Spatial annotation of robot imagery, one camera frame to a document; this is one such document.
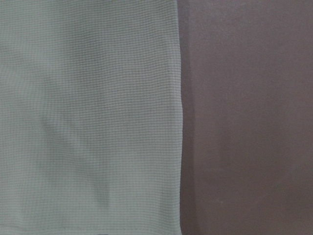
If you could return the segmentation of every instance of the textured fabric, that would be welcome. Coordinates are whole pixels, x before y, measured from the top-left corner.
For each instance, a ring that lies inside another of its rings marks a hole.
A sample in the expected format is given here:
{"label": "textured fabric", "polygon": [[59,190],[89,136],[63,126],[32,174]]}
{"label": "textured fabric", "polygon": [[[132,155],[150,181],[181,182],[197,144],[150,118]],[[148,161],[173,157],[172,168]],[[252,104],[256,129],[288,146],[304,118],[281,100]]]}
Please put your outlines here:
{"label": "textured fabric", "polygon": [[0,235],[180,235],[175,0],[0,2]]}

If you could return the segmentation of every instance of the fabric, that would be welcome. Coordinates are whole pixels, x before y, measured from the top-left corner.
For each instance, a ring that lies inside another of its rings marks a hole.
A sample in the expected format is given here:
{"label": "fabric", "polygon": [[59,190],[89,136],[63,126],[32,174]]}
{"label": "fabric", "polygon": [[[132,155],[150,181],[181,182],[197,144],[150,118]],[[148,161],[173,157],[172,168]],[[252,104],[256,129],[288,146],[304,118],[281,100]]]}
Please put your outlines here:
{"label": "fabric", "polygon": [[0,235],[180,235],[175,0],[0,2]]}

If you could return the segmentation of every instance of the smooth brown background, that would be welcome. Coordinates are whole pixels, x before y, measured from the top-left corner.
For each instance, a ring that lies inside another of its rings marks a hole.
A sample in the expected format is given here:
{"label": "smooth brown background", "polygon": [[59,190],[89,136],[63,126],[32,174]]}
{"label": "smooth brown background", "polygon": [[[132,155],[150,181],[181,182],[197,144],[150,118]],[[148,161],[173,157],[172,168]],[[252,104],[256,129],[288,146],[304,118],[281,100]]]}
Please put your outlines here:
{"label": "smooth brown background", "polygon": [[178,0],[184,235],[313,234],[313,1]]}

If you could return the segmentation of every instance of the ribbed cloth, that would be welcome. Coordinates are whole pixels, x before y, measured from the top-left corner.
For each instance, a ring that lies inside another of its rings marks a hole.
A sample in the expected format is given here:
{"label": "ribbed cloth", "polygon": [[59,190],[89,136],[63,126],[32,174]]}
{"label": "ribbed cloth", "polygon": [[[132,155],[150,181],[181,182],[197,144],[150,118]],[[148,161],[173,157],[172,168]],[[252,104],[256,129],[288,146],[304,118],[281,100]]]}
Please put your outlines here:
{"label": "ribbed cloth", "polygon": [[0,235],[180,235],[175,0],[0,1]]}

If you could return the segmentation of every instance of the cloth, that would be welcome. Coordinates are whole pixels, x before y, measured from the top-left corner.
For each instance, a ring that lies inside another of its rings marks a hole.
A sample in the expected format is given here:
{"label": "cloth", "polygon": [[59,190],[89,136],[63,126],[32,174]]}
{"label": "cloth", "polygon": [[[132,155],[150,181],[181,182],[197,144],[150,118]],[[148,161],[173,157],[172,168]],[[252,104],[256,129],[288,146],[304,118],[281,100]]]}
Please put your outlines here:
{"label": "cloth", "polygon": [[0,235],[180,235],[175,0],[0,2]]}

